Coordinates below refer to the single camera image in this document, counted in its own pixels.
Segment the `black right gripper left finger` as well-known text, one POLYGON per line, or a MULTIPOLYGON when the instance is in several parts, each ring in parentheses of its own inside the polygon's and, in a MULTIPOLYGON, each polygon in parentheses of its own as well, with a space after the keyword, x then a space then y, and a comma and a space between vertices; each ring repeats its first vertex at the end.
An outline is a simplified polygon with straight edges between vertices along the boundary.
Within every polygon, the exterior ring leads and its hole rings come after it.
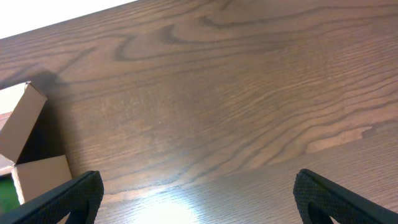
POLYGON ((1 215, 2 224, 95 222, 104 195, 99 171, 88 171, 77 178, 1 215))

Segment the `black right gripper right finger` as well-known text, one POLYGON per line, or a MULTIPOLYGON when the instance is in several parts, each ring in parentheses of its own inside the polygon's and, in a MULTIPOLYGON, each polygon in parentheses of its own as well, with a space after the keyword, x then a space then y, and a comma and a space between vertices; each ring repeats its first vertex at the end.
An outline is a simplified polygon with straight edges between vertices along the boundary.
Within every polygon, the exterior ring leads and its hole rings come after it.
POLYGON ((397 223, 397 214, 320 175, 302 169, 294 199, 304 223, 397 223))

